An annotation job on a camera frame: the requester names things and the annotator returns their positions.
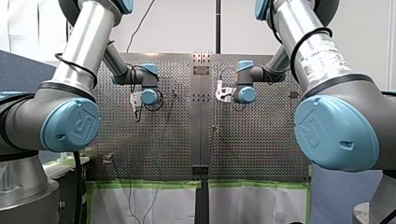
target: pegboard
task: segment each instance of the pegboard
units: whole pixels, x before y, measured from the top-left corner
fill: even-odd
[[[191,168],[198,163],[209,165],[210,178],[307,180],[308,161],[295,141],[292,122],[300,99],[289,97],[301,90],[291,76],[271,86],[255,84],[258,100],[246,108],[219,102],[214,94],[220,72],[225,85],[232,86],[239,60],[264,63],[270,57],[206,55],[206,62],[195,54],[123,58],[131,64],[159,66],[164,105],[156,112],[144,109],[136,123],[129,102],[131,87],[114,85],[102,65],[94,93],[102,122],[92,145],[97,158],[88,169],[89,179],[185,180],[193,178]],[[194,74],[196,65],[207,66],[209,73]],[[109,154],[113,162],[103,163]]]
[[[212,97],[219,75],[223,85],[236,81],[236,63],[264,56],[212,57]],[[214,101],[209,127],[209,178],[243,178],[279,181],[308,180],[308,160],[294,137],[293,115],[302,90],[289,74],[281,83],[255,83],[256,102],[241,106]]]
[[[130,103],[133,86],[112,83],[111,73],[102,64],[94,91],[101,108],[101,129],[94,147],[97,159],[91,164],[89,179],[133,178],[178,180],[191,178],[191,62],[180,55],[128,54],[130,64],[156,63],[163,107],[151,112],[143,108],[135,122]],[[113,155],[113,162],[102,158]]]

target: black joint ring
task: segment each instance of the black joint ring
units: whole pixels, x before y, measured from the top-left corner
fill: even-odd
[[[89,95],[87,92],[82,91],[80,89],[77,89],[72,86],[65,85],[63,83],[56,83],[56,82],[43,82],[40,84],[38,87],[39,89],[53,89],[53,90],[58,90],[58,91],[68,91],[70,93],[73,93],[75,95],[79,95],[83,98],[90,99],[94,103],[96,103],[95,98],[93,98],[91,95]]]
[[[290,56],[290,71],[291,74],[294,76],[294,79],[296,79],[297,83],[299,83],[297,75],[296,75],[296,71],[294,68],[294,61],[295,58],[297,56],[297,52],[299,50],[299,48],[301,47],[301,45],[307,40],[309,39],[312,35],[317,35],[323,32],[327,32],[329,34],[330,37],[332,37],[332,30],[328,27],[319,27],[311,32],[306,33],[299,42],[297,42],[296,46],[293,49],[293,52],[291,53]]]
[[[321,91],[324,91],[332,86],[344,83],[344,82],[349,82],[349,81],[369,81],[369,82],[373,82],[373,80],[366,76],[366,75],[362,75],[362,74],[349,74],[349,75],[345,75],[345,76],[341,76],[341,77],[335,77],[332,79],[329,79],[319,85],[317,85],[316,87],[312,88],[311,90],[309,90],[301,99],[301,101],[314,96],[316,94],[318,94]]]
[[[158,88],[158,86],[142,86],[142,88],[144,88],[144,89],[154,89],[154,88]]]

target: wire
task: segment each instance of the wire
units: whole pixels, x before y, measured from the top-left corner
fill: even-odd
[[[66,59],[64,59],[62,57],[62,53],[56,53],[55,54],[55,58],[58,59],[59,61],[65,63],[65,64],[69,65],[69,66],[73,66],[73,67],[79,68],[79,69],[87,72],[88,74],[90,74],[93,77],[93,87],[94,88],[98,84],[98,78],[97,78],[96,74],[93,71],[91,71],[90,69],[85,68],[85,67],[83,67],[83,66],[81,66],[79,64],[67,61]]]
[[[77,178],[76,212],[73,223],[78,224],[79,219],[81,217],[81,206],[82,206],[82,168],[81,168],[81,161],[79,159],[78,151],[73,152],[73,156],[76,163],[76,178]]]
[[[117,164],[114,161],[114,156],[111,163],[113,164],[114,171],[116,172],[116,178],[120,179],[119,169],[117,168]],[[138,224],[140,224],[139,218],[132,211],[131,198],[132,198],[132,179],[129,179],[128,208],[129,208],[129,212],[131,213],[131,216],[137,221]]]
[[[176,100],[176,98],[177,98],[177,94],[175,93],[175,90],[172,90],[172,93],[174,94],[174,97],[172,98],[171,107],[169,108],[168,118],[167,118],[167,121],[166,121],[165,130],[164,130],[164,132],[163,132],[163,137],[164,137],[164,135],[166,134],[166,129],[167,129],[167,127],[168,127],[167,124],[169,124],[170,115],[171,115],[172,110],[173,110],[173,105],[174,105],[175,100]],[[154,161],[155,161],[155,163],[156,163],[156,165],[157,165],[157,168],[158,168],[158,170],[159,170],[159,172],[160,172],[160,182],[158,183],[157,188],[156,188],[156,190],[155,190],[154,199],[152,200],[151,206],[149,207],[148,211],[146,212],[145,216],[143,217],[143,223],[142,223],[142,224],[145,224],[146,217],[147,217],[147,215],[149,214],[149,211],[151,211],[151,209],[154,207],[155,200],[157,199],[157,195],[158,195],[158,190],[160,189],[160,185],[161,185],[161,183],[163,182],[163,175],[162,175],[161,169],[159,169],[158,162],[156,161],[157,158],[158,158],[158,157],[154,157]]]
[[[145,13],[145,15],[143,16],[142,20],[139,22],[139,25],[137,26],[136,30],[134,31],[134,33],[131,35],[131,40],[129,41],[129,45],[128,48],[126,49],[126,52],[129,53],[129,48],[132,46],[132,42],[134,41],[134,36],[137,34],[137,32],[140,29],[140,26],[142,25],[143,21],[145,20],[146,16],[149,14],[149,10],[151,9],[152,5],[154,4],[156,0],[152,0],[151,3],[148,6],[148,9]]]
[[[396,209],[393,210],[387,217],[385,217],[379,224],[388,224],[396,218]]]
[[[137,73],[136,73],[136,69],[135,65],[131,65],[130,63],[126,63],[126,65],[131,66],[131,72],[129,73],[129,79],[131,79],[131,92],[134,92],[134,88],[136,87],[136,81],[137,81]]]
[[[274,7],[274,2],[275,2],[275,0],[272,0],[270,2],[270,4],[271,4],[271,6],[270,6],[270,20],[271,20],[272,31],[273,31],[274,37],[276,38],[277,42],[279,42],[280,44],[283,45],[282,39],[280,39],[279,35],[276,32],[276,28],[275,28],[275,22],[274,22],[275,7]]]
[[[151,206],[149,207],[148,211],[146,212],[145,216],[143,217],[143,224],[145,224],[146,217],[147,217],[147,215],[149,214],[149,211],[151,211],[152,207],[153,207],[154,204],[155,204],[155,200],[157,199],[158,190],[160,189],[161,182],[162,182],[162,181],[160,181],[160,182],[158,183],[157,189],[155,190],[154,199],[152,200],[152,203],[151,203]]]
[[[136,123],[140,122],[140,119],[142,118],[142,110],[143,110],[143,107],[140,106],[140,109],[138,111],[134,112],[134,117],[135,117]]]
[[[387,95],[387,96],[396,96],[396,92],[395,91],[381,91],[381,93],[383,95]]]
[[[222,75],[224,74],[225,71],[228,71],[228,70],[233,70],[234,71],[235,69],[234,68],[230,68],[230,67],[222,69],[221,72],[220,72],[220,75],[219,75],[219,80],[222,80]]]

